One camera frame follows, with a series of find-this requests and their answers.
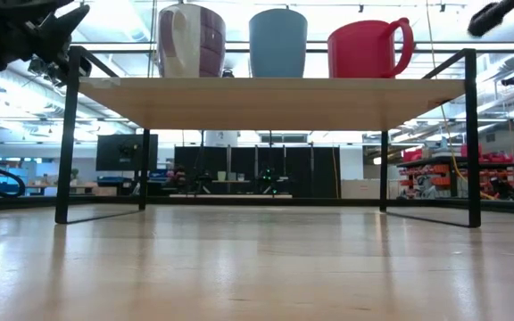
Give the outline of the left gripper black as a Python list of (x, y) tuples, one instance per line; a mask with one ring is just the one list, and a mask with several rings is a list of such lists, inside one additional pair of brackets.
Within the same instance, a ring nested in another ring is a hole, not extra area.
[(71, 33), (90, 7), (81, 4), (60, 17), (55, 10), (56, 0), (0, 0), (0, 71), (34, 54), (45, 62), (66, 61)]

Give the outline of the red plastic mug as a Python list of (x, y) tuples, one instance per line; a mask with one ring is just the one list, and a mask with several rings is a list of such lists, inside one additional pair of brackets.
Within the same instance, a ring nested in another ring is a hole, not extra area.
[(408, 18), (356, 21), (335, 30), (327, 40), (331, 78), (395, 78), (414, 53)]

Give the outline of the purple and white ceramic mug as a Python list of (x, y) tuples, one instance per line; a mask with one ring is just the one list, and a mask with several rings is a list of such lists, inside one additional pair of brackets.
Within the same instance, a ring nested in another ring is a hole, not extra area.
[(158, 13), (158, 71), (162, 78), (219, 78), (226, 24), (196, 4), (173, 4)]

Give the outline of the blue plastic cup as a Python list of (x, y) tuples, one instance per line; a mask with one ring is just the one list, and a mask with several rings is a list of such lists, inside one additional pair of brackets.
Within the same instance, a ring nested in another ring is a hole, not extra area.
[(290, 9), (259, 12), (249, 21), (249, 51), (254, 78), (302, 78), (308, 21)]

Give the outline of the black monitor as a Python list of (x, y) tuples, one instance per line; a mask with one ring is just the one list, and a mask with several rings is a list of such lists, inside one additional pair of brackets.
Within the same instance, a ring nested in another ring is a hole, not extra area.
[(96, 171), (139, 171), (143, 168), (144, 136), (99, 136), (97, 140)]

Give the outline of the rack with red bins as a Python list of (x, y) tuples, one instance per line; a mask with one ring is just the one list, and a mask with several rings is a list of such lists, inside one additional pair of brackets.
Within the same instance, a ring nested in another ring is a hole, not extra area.
[[(506, 152), (479, 153), (480, 197), (502, 198), (503, 187), (514, 187), (514, 157)], [(397, 165), (405, 199), (468, 197), (468, 146), (406, 151)]]

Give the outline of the beige cabinet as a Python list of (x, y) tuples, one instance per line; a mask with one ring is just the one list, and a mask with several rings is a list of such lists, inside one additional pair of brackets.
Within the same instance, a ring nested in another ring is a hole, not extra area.
[(343, 199), (376, 200), (380, 198), (379, 179), (354, 179), (341, 181)]

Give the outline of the black partition panels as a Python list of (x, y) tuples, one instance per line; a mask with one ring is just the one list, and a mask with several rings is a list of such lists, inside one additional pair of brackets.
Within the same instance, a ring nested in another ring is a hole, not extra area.
[(176, 164), (186, 172), (191, 193), (265, 194), (257, 178), (265, 168), (278, 177), (277, 194), (293, 198), (328, 198), (341, 195), (340, 149), (337, 147), (253, 146), (174, 149)]

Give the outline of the background wooden table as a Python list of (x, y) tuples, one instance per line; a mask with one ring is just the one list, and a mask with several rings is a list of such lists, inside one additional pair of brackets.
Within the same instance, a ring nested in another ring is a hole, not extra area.
[(291, 194), (177, 194), (172, 193), (170, 198), (215, 198), (215, 199), (293, 199)]

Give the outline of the wooden shelf with black frame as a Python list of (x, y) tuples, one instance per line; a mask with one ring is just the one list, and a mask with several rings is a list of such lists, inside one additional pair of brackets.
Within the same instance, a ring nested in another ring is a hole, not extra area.
[(477, 133), (477, 52), (464, 48), (422, 79), (120, 78), (81, 45), (67, 63), (54, 220), (68, 224), (78, 94), (153, 129), (368, 130), (388, 132), (459, 96), (466, 99), (468, 228), (482, 224)]

